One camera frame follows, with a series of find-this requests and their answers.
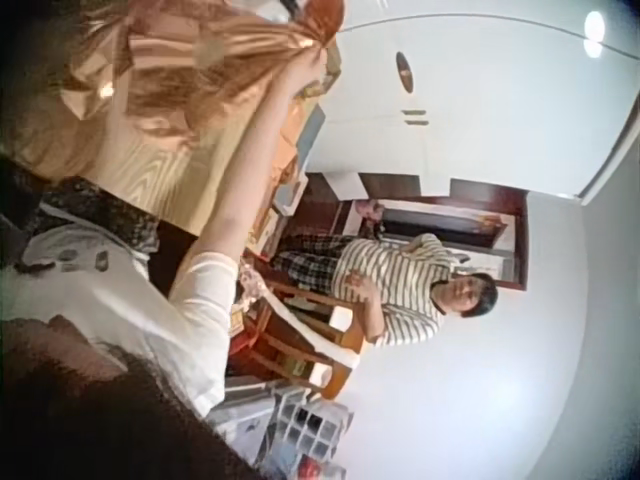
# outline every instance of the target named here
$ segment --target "white top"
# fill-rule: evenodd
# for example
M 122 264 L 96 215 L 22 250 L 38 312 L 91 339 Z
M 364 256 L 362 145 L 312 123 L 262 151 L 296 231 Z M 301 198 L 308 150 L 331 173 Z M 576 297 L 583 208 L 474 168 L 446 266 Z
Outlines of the white top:
M 412 253 L 377 240 L 357 239 L 342 252 L 333 276 L 333 294 L 353 302 L 357 295 L 347 288 L 352 270 L 371 278 L 382 300 L 385 331 L 376 346 L 423 342 L 433 337 L 444 313 L 431 299 L 437 282 L 448 281 L 454 259 L 432 234 L 416 237 Z
M 238 272 L 231 259 L 194 257 L 169 300 L 147 280 L 146 258 L 96 226 L 38 235 L 23 260 L 56 266 L 38 276 L 2 272 L 3 320 L 63 315 L 94 345 L 153 360 L 202 416 L 223 400 Z

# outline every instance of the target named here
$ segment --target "striped shirt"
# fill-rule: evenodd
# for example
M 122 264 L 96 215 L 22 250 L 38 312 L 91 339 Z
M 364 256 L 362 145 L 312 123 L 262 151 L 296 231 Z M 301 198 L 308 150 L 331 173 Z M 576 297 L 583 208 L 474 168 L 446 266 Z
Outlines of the striped shirt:
M 432 234 L 416 237 L 412 253 L 376 240 L 358 239 L 342 253 L 333 277 L 332 293 L 349 302 L 359 298 L 346 286 L 352 270 L 368 276 L 380 291 L 385 332 L 376 346 L 403 345 L 431 338 L 443 314 L 431 300 L 431 286 L 448 281 L 454 261 Z

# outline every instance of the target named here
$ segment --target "plaid pants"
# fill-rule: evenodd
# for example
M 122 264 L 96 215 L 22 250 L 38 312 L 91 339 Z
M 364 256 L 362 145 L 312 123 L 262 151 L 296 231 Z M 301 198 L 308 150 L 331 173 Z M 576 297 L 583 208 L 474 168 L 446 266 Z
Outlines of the plaid pants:
M 333 274 L 342 252 L 357 237 L 346 235 L 294 235 L 282 240 L 271 261 L 274 269 L 289 274 L 299 287 L 330 294 Z

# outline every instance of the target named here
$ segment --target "white wall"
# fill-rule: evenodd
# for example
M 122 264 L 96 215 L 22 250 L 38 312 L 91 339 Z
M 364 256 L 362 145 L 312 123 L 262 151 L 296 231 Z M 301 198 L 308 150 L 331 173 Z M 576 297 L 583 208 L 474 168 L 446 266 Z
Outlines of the white wall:
M 351 480 L 518 480 L 562 412 L 584 333 L 577 204 L 531 195 L 526 293 L 429 343 L 367 351 L 339 401 L 355 418 L 336 460 Z
M 575 383 L 532 480 L 624 478 L 640 448 L 640 142 L 584 209 L 589 302 Z

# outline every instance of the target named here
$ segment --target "woman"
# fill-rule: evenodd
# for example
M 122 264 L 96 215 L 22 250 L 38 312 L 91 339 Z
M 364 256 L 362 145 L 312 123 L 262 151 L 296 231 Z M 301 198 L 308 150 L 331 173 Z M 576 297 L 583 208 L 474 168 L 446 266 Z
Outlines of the woman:
M 168 300 L 147 278 L 144 214 L 90 208 L 84 182 L 44 197 L 22 268 L 2 275 L 9 478 L 258 478 L 201 419 L 223 399 L 237 262 L 280 128 L 325 63 L 307 49 L 271 83 Z

